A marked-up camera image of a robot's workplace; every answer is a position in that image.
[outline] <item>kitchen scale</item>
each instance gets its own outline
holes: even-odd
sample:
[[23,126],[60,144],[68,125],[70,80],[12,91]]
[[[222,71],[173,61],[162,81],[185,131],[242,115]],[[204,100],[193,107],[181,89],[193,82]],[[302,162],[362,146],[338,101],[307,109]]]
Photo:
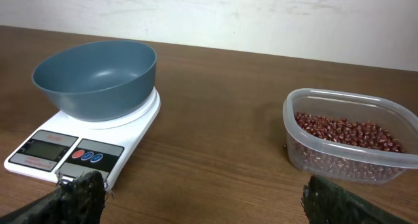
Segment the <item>kitchen scale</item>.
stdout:
[[59,111],[7,157],[5,168],[55,183],[98,170],[111,189],[160,105],[154,88],[138,109],[114,120],[87,122]]

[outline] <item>container rim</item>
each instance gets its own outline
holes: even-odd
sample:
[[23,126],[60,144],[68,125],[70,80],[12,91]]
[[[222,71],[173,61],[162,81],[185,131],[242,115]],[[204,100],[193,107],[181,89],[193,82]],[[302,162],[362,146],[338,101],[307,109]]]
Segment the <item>container rim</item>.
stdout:
[[[115,85],[115,86],[110,86],[110,87],[107,87],[107,88],[103,88],[103,89],[93,90],[93,91],[83,91],[83,92],[62,92],[62,91],[54,91],[54,90],[51,90],[51,89],[44,88],[44,87],[42,87],[42,86],[40,86],[40,85],[38,85],[36,83],[36,81],[34,79],[35,72],[37,71],[38,67],[40,67],[42,64],[44,64],[44,62],[48,61],[49,59],[56,58],[60,54],[61,55],[64,55],[65,52],[68,52],[68,51],[71,51],[71,50],[74,50],[74,49],[78,49],[78,48],[80,48],[82,46],[88,46],[88,45],[97,44],[97,43],[104,43],[104,42],[130,42],[130,43],[136,43],[136,44],[139,44],[139,45],[146,46],[147,48],[149,48],[153,52],[153,54],[154,54],[154,61],[148,67],[148,69],[146,69],[146,71],[144,73],[142,73],[140,76],[138,76],[138,77],[136,77],[136,78],[134,78],[134,79],[132,79],[130,81],[127,81],[127,82],[124,82],[124,83],[120,83],[120,84]],[[139,41],[135,41],[135,40],[123,40],[123,39],[100,40],[100,41],[88,42],[88,43],[85,43],[85,44],[80,44],[80,45],[77,45],[77,46],[73,46],[73,47],[67,48],[65,50],[62,50],[60,52],[57,52],[57,53],[52,54],[51,56],[49,56],[46,59],[44,59],[43,61],[41,61],[33,69],[32,75],[31,75],[31,79],[32,79],[32,83],[35,86],[37,86],[39,89],[41,89],[41,90],[43,90],[45,92],[58,93],[58,94],[61,94],[61,95],[81,95],[81,94],[89,94],[89,93],[98,93],[98,92],[101,92],[101,91],[106,91],[106,90],[109,90],[109,89],[112,89],[112,88],[120,87],[120,86],[126,85],[128,83],[131,83],[131,82],[137,80],[138,78],[140,78],[141,76],[143,76],[144,74],[146,74],[148,71],[150,71],[155,66],[155,63],[157,63],[157,52],[150,45],[148,45],[148,44],[145,44],[145,43],[139,42]]]
[[418,168],[418,155],[384,152],[380,150],[367,149],[357,146],[350,146],[338,142],[328,141],[313,136],[297,125],[293,112],[293,99],[300,95],[308,93],[321,94],[323,96],[339,96],[347,99],[362,99],[370,101],[372,104],[384,106],[397,114],[400,114],[405,120],[412,124],[413,128],[418,131],[418,117],[407,108],[379,97],[360,95],[356,93],[346,93],[342,91],[331,91],[324,89],[296,89],[287,96],[283,103],[283,120],[287,132],[297,141],[302,143],[309,149],[317,152],[343,157],[354,161],[365,163],[373,163],[383,166],[400,167],[400,168]]

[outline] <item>wooden table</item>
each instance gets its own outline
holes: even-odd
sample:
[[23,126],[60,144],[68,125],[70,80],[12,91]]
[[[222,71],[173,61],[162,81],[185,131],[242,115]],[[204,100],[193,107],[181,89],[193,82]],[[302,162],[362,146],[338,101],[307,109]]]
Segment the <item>wooden table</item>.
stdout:
[[[31,83],[46,57],[108,38],[0,27],[0,160],[57,109]],[[122,170],[101,223],[307,223],[311,174],[293,167],[281,116],[287,94],[321,88],[383,97],[418,114],[418,72],[150,43],[161,110]],[[418,222],[418,170],[386,185],[337,181]],[[0,167],[0,216],[55,184]]]

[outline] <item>pile of beans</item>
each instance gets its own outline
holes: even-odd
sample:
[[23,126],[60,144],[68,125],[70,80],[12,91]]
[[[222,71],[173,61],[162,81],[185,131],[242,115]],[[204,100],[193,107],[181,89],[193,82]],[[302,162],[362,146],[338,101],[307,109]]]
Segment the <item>pile of beans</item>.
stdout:
[[[333,120],[324,116],[312,116],[304,112],[297,112],[295,119],[298,125],[313,136],[340,142],[352,146],[360,146],[387,152],[406,153],[401,143],[386,129],[370,122],[348,122],[342,118]],[[394,178],[404,171],[403,168],[373,165],[333,155],[326,155],[311,150],[296,140],[292,140],[293,147],[288,150],[292,163],[302,163],[301,169],[320,171],[325,175],[378,182]]]

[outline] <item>red button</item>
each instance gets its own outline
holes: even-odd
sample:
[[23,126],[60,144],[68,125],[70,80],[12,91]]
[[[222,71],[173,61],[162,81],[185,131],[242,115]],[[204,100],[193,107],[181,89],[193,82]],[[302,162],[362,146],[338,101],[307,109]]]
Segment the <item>red button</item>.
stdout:
[[77,159],[77,158],[80,158],[82,155],[84,155],[84,150],[78,150],[74,152],[71,157],[73,159]]

